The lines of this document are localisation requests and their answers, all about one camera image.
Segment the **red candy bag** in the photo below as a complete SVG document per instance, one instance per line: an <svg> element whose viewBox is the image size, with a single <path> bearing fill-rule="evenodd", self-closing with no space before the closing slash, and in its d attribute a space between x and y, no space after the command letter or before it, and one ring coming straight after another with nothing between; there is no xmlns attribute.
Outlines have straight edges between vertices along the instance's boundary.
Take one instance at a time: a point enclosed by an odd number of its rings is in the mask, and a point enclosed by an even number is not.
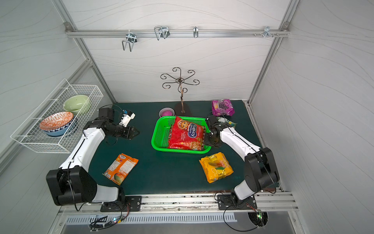
<svg viewBox="0 0 374 234"><path fill-rule="evenodd" d="M205 147L205 132L205 127L176 117L173 126L170 128L168 148L202 151Z"/></svg>

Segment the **green plastic basket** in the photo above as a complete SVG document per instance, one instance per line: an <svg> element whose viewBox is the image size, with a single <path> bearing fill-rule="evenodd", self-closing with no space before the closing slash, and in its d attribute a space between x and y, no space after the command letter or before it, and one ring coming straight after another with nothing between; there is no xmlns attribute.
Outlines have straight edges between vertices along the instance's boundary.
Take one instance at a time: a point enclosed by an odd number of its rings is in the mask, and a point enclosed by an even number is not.
<svg viewBox="0 0 374 234"><path fill-rule="evenodd" d="M211 147L204 143L210 133L204 118L161 117L152 136L153 149L168 153L206 154Z"/></svg>

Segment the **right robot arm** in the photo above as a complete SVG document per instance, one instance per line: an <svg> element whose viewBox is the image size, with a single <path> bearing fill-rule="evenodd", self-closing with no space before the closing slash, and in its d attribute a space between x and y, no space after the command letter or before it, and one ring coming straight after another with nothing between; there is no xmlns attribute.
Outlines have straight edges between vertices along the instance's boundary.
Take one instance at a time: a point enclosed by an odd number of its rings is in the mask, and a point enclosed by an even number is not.
<svg viewBox="0 0 374 234"><path fill-rule="evenodd" d="M209 133L204 143L220 147L223 143L230 146L244 161L244 180L232 192L234 201L243 201L280 180L273 152L261 148L240 135L227 123L219 122L216 116L205 119Z"/></svg>

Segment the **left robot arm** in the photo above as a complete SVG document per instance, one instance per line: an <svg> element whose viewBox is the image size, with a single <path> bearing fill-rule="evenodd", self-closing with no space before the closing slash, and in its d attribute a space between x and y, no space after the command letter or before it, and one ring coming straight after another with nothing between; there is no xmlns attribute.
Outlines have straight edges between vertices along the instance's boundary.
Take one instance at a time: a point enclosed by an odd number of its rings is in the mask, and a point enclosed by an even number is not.
<svg viewBox="0 0 374 234"><path fill-rule="evenodd" d="M55 205L124 201L122 189L98 185L88 171L105 137L132 139L139 135L136 128L129 126L134 118L134 112L123 110L119 124L115 124L113 109L100 108L98 118L86 123L78 144L67 160L58 169L50 170L46 176Z"/></svg>

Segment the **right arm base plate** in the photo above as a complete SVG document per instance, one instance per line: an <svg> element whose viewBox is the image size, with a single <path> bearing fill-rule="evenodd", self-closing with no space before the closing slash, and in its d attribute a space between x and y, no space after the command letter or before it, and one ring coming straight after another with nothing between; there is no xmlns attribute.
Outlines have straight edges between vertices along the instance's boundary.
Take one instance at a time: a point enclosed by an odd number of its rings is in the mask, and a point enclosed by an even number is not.
<svg viewBox="0 0 374 234"><path fill-rule="evenodd" d="M257 203L253 196L240 200L234 193L216 193L214 199L218 203L219 210L257 210Z"/></svg>

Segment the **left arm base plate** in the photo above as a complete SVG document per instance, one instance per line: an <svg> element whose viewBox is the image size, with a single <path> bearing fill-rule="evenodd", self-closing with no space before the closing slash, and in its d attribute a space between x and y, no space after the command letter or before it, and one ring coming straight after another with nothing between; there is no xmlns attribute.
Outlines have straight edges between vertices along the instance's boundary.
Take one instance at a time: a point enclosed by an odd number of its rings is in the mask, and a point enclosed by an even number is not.
<svg viewBox="0 0 374 234"><path fill-rule="evenodd" d="M101 212L139 212L142 196L125 196L119 200L101 205Z"/></svg>

